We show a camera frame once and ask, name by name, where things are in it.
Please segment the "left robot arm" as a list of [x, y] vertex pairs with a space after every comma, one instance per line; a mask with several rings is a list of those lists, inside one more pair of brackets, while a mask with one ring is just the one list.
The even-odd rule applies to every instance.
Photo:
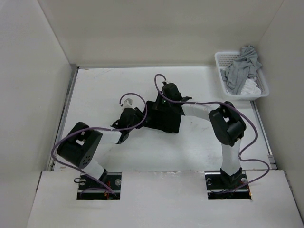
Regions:
[[93, 130], [87, 124], [78, 122], [70, 131], [70, 138], [64, 140], [57, 148], [57, 154], [89, 176], [95, 189], [106, 185], [107, 170], [93, 159], [100, 144], [122, 144], [134, 128], [146, 118], [146, 111], [136, 108], [124, 108], [110, 131]]

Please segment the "black tank top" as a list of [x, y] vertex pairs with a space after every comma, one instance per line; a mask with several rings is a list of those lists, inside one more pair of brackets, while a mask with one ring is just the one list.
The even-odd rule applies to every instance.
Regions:
[[147, 117], [143, 127], [156, 129], [165, 133], [178, 133], [181, 123], [181, 115], [171, 110], [160, 111], [154, 109], [156, 104], [153, 101], [147, 101]]

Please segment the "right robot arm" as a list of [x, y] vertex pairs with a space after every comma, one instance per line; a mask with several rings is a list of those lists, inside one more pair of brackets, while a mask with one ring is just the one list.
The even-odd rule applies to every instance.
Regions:
[[211, 123], [214, 134], [222, 147], [220, 182], [227, 189], [236, 186], [242, 174], [238, 154], [246, 124], [234, 105], [225, 101], [218, 108], [212, 109], [209, 105], [188, 104], [187, 101], [191, 98], [182, 97], [177, 86], [167, 81], [163, 82], [159, 97], [173, 112], [183, 116], [194, 116]]

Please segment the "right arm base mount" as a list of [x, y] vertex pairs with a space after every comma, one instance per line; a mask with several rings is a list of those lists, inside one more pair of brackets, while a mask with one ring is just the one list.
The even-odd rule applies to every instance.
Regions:
[[242, 171], [238, 176], [229, 181], [229, 178], [223, 177], [221, 172], [206, 172], [205, 182], [207, 188], [207, 197], [209, 200], [251, 200], [249, 186], [237, 187], [247, 183], [247, 175]]

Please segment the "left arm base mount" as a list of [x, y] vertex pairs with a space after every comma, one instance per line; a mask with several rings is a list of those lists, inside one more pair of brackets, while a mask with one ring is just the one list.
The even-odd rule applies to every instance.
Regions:
[[119, 200], [122, 186], [122, 173], [108, 173], [104, 184], [113, 192], [108, 192], [105, 186], [90, 179], [86, 175], [74, 179], [74, 183], [78, 185], [77, 200]]

